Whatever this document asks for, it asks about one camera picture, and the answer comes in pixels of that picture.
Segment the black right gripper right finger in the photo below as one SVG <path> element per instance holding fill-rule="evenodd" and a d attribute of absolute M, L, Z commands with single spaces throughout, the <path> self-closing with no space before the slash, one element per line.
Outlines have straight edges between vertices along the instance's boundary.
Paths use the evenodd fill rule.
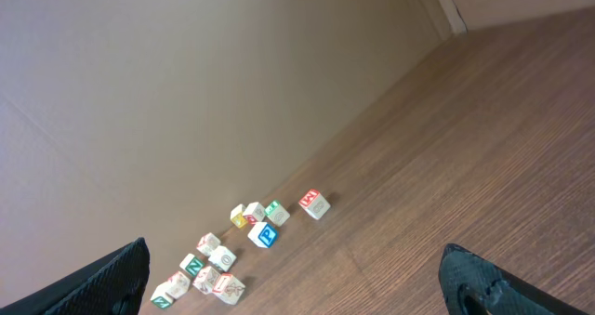
<path fill-rule="evenodd" d="M 443 249 L 438 279 L 450 315 L 586 315 L 455 243 Z"/>

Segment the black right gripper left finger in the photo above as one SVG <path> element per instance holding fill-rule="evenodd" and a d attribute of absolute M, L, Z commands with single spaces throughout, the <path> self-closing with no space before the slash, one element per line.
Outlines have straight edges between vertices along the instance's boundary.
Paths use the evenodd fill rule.
<path fill-rule="evenodd" d="M 149 248 L 139 237 L 2 307 L 1 315 L 137 315 L 149 276 Z"/>

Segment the red 6 number block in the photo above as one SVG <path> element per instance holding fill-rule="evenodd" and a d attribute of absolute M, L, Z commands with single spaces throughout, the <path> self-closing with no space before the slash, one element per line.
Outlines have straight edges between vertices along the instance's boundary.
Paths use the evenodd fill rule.
<path fill-rule="evenodd" d="M 198 289 L 201 293 L 208 295 L 211 294 L 220 273 L 212 266 L 203 267 L 194 278 L 192 286 Z"/>

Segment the red I letter block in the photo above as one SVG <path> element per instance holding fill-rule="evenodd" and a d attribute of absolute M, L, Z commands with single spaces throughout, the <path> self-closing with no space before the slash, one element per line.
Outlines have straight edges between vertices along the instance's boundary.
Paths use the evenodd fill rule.
<path fill-rule="evenodd" d="M 245 285 L 230 273 L 221 274 L 212 293 L 228 305 L 236 305 L 245 291 Z"/>

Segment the blue P letter block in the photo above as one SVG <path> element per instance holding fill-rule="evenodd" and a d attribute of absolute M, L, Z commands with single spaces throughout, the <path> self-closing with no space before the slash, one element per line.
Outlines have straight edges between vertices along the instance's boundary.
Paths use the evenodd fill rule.
<path fill-rule="evenodd" d="M 278 238 L 278 232 L 267 222 L 257 222 L 249 231 L 248 238 L 257 247 L 271 248 Z"/>

